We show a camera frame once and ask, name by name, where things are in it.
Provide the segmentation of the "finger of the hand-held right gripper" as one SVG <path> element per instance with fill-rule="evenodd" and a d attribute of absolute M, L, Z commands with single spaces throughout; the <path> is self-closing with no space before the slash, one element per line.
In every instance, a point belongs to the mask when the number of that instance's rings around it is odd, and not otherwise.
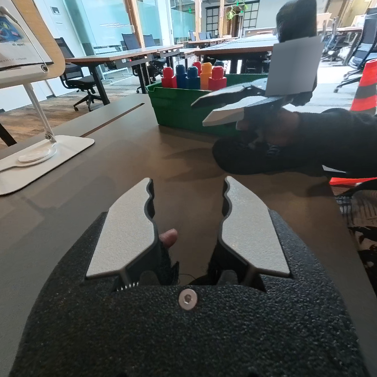
<path fill-rule="evenodd" d="M 266 84 L 233 85 L 199 97 L 191 104 L 191 108 L 208 107 L 216 104 L 232 104 L 243 98 L 252 96 L 263 97 L 265 90 Z"/>
<path fill-rule="evenodd" d="M 243 98 L 238 102 L 216 108 L 203 120 L 202 125 L 204 127 L 211 127 L 243 120 L 245 109 L 262 100 L 262 98 Z"/>

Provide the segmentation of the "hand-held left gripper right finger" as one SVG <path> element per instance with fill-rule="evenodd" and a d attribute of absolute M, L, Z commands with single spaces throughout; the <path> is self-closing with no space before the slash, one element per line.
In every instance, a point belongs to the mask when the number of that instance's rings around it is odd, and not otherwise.
<path fill-rule="evenodd" d="M 266 204 L 250 189 L 227 176 L 224 179 L 223 220 L 218 235 L 222 269 L 239 279 L 257 274 L 289 277 L 290 269 Z"/>

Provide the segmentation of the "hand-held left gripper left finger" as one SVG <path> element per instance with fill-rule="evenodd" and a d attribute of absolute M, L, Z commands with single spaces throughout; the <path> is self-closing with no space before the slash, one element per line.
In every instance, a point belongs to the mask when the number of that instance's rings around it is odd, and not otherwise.
<path fill-rule="evenodd" d="M 138 283 L 156 267 L 153 180 L 144 178 L 109 208 L 89 262 L 86 278 L 118 276 Z"/>

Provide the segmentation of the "orange toy block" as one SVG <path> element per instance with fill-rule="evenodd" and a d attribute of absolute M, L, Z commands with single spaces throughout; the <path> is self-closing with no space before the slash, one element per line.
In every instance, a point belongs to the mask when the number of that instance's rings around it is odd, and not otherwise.
<path fill-rule="evenodd" d="M 203 63 L 201 65 L 200 89 L 202 91 L 209 90 L 209 78 L 212 77 L 212 67 L 212 64 L 209 62 Z"/>

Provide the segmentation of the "green plastic bin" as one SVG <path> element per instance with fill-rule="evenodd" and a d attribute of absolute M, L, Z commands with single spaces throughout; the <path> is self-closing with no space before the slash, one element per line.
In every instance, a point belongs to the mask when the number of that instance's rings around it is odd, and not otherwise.
<path fill-rule="evenodd" d="M 191 108 L 191 104 L 199 97 L 208 94 L 208 91 L 164 88 L 161 82 L 150 84 L 145 90 L 149 95 L 159 125 L 218 137 L 238 134 L 234 122 L 206 127 L 202 125 L 203 120 L 212 110 L 224 106 L 224 104 L 217 104 Z"/>

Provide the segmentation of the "group of colourful toy blocks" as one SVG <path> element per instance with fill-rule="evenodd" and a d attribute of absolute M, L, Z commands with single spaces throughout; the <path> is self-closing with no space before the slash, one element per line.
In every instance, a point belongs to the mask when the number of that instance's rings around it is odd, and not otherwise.
<path fill-rule="evenodd" d="M 171 67 L 163 68 L 162 87 L 172 89 L 201 90 L 200 89 L 200 72 L 201 65 L 199 61 L 194 62 L 191 67 L 185 68 L 184 65 L 176 66 L 176 73 Z M 227 87 L 227 78 L 225 70 L 220 62 L 212 67 L 212 77 L 209 78 L 209 91 L 217 91 Z"/>

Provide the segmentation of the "person's right forearm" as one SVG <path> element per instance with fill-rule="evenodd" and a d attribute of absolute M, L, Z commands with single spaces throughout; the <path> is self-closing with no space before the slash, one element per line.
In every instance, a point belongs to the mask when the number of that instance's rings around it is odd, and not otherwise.
<path fill-rule="evenodd" d="M 376 177 L 376 116 L 341 108 L 300 113 L 304 149 L 238 149 L 240 132 L 239 137 L 221 138 L 214 143 L 214 160 L 224 171 L 237 175 L 318 165 L 353 178 Z"/>

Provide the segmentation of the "person's left hand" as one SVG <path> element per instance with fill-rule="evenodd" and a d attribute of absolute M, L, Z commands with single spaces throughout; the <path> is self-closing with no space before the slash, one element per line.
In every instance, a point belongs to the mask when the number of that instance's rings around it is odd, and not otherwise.
<path fill-rule="evenodd" d="M 176 229 L 170 229 L 159 235 L 159 239 L 166 249 L 171 248 L 177 241 L 178 231 Z"/>

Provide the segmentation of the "person's right hand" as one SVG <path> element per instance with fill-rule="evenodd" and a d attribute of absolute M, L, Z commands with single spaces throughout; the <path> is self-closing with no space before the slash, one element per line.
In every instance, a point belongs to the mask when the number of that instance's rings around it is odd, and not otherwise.
<path fill-rule="evenodd" d="M 256 136 L 257 141 L 278 147 L 294 143 L 300 117 L 296 112 L 281 108 L 276 112 L 262 112 L 258 115 L 244 116 L 236 123 L 236 130 Z"/>

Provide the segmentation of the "wooden office desk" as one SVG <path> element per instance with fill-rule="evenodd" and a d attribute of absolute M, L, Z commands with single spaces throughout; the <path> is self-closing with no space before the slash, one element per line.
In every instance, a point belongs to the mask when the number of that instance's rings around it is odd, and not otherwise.
<path fill-rule="evenodd" d="M 179 50 L 183 46 L 184 44 L 153 46 L 108 54 L 82 56 L 77 58 L 65 58 L 65 62 L 76 64 L 80 67 L 87 67 L 94 78 L 102 103 L 104 105 L 108 105 L 110 104 L 110 101 L 107 97 L 99 74 L 96 71 L 96 67 L 108 62 L 117 62 L 123 59 L 129 60 L 125 63 L 125 66 L 127 68 L 131 68 L 133 66 L 136 66 L 138 68 L 137 72 L 141 85 L 141 92 L 143 94 L 146 94 L 145 87 L 150 85 L 146 63 L 151 62 L 153 60 L 153 55 L 155 54 L 159 54 L 161 58 L 176 56 L 179 54 Z"/>
<path fill-rule="evenodd" d="M 268 73 L 271 52 L 278 42 L 273 34 L 255 35 L 203 48 L 195 55 L 205 61 L 228 61 L 230 74 L 264 74 Z"/>

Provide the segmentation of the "hanging green plant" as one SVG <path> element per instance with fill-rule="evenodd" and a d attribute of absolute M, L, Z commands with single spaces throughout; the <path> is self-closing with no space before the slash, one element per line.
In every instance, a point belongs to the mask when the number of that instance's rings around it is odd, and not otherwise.
<path fill-rule="evenodd" d="M 231 4 L 225 13 L 226 20 L 232 20 L 236 16 L 243 16 L 247 5 L 244 2 L 236 2 Z"/>

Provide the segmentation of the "black office chair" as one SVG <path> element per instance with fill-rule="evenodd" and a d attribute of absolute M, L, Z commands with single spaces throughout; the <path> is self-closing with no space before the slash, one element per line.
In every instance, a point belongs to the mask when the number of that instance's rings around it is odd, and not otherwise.
<path fill-rule="evenodd" d="M 66 62 L 64 73 L 60 76 L 62 85 L 66 89 L 75 89 L 77 92 L 87 92 L 87 95 L 75 103 L 73 108 L 78 111 L 77 106 L 86 103 L 88 111 L 91 112 L 91 105 L 95 103 L 95 100 L 101 101 L 101 97 L 96 95 L 95 81 L 92 75 L 84 76 L 82 68 L 76 64 Z"/>
<path fill-rule="evenodd" d="M 337 93 L 339 89 L 348 84 L 359 82 L 365 68 L 365 64 L 372 59 L 376 59 L 377 43 L 377 8 L 371 8 L 367 11 L 361 38 L 356 47 L 351 50 L 352 54 L 347 65 L 354 68 L 349 71 L 343 78 L 342 82 L 334 89 Z"/>

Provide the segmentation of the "orange traffic cone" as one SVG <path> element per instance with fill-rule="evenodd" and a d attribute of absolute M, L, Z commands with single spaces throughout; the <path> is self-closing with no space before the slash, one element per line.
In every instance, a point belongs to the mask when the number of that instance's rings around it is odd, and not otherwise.
<path fill-rule="evenodd" d="M 376 85 L 377 59 L 372 59 L 365 63 L 359 86 L 351 104 L 350 112 L 375 115 L 377 105 Z M 354 187 L 372 180 L 376 180 L 376 177 L 339 178 L 335 177 L 335 173 L 333 173 L 329 184 L 331 186 Z"/>

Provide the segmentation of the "white tablet stand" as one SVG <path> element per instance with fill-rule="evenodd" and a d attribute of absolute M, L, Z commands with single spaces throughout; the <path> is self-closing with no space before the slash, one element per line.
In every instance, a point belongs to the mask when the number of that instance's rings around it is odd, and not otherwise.
<path fill-rule="evenodd" d="M 21 190 L 95 143 L 91 138 L 55 136 L 31 83 L 23 86 L 42 121 L 45 139 L 1 159 L 1 196 Z"/>

